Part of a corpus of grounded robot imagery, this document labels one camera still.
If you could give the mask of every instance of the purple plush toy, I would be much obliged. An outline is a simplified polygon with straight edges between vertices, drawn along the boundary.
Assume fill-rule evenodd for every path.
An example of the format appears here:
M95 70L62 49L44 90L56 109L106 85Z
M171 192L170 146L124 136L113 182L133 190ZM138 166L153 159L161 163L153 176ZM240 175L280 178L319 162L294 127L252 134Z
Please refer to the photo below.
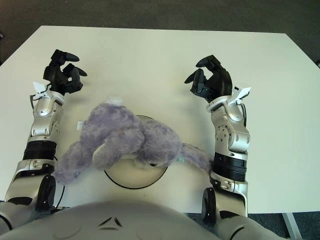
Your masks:
M92 163L110 168L125 155L134 155L137 167L168 167L178 158L189 160L205 172L213 157L182 143L170 127L147 117L138 117L119 102L101 103L84 122L80 140L60 158L56 180L68 184Z

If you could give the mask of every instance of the black cable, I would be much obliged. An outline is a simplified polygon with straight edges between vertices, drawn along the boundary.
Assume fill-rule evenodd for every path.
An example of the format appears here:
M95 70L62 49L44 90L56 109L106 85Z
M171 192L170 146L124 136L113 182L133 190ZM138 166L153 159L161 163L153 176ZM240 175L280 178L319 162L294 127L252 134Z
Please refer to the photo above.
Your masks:
M49 87L50 85L51 85L51 83L47 84L45 90L44 90L44 91L41 91L40 94L45 93L45 92L48 90L48 87ZM31 104L32 109L35 108L35 106L34 106L34 101L37 101L37 100L43 98L43 97L41 96L41 97L39 97L39 98L37 98L37 99L34 99L34 96L35 96L35 94L30 95L30 104Z
M246 110L246 106L243 103L241 103L240 106L241 106L242 115L243 115L243 125L246 127L247 126L247 110Z
M63 186L61 197L60 197L60 200L58 201L58 204L55 206L55 210L58 208L58 206L59 206L59 204L60 204L60 202L62 200L62 197L64 196L65 188L66 188L66 186Z
M57 210L57 208L59 207L59 204L61 203L62 197L64 196L64 193L65 193L65 188L66 188L66 186L63 186L62 193L61 193L61 197L60 197L60 199L59 199L59 201L58 201L58 204L55 206L54 210Z

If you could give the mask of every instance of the gray carpet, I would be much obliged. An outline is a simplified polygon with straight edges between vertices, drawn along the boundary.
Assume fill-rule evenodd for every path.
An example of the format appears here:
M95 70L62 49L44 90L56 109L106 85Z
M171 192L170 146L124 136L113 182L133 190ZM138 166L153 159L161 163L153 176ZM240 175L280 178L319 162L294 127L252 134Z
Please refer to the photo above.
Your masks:
M0 0L0 59L41 25L286 33L320 60L320 0ZM201 224L199 215L190 214ZM287 237L280 214L251 214ZM320 239L320 213L295 213L304 239Z

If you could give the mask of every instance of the stuffed animal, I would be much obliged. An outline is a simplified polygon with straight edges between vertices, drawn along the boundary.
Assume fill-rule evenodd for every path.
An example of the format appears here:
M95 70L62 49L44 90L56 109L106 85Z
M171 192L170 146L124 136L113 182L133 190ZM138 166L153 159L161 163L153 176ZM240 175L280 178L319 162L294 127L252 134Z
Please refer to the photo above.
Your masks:
M92 110L83 124L80 140L59 159L54 175L57 182L68 184L91 164L104 170L126 155L135 156L139 168L168 167L177 159L184 159L206 173L213 161L211 155L182 143L170 127L136 116L119 101L110 101Z

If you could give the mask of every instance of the tabletop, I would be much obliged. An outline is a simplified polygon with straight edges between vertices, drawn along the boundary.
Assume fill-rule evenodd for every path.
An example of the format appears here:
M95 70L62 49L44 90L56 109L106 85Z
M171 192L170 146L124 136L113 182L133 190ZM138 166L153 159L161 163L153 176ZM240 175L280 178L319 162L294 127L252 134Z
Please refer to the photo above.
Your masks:
M192 95L185 79L198 60L213 54L234 84L251 86L244 99L248 150L249 213L320 210L320 69L282 33L41 26L0 67L0 199L22 159L33 122L29 95L42 79L55 49L80 58L80 92L66 95L56 151L59 158L77 141L78 121L110 96L133 113L156 119L183 142L214 154L214 127L206 101ZM155 184L121 188L89 167L68 184L62 206L127 198L201 212L209 177L187 162L173 163ZM55 203L62 186L57 184Z

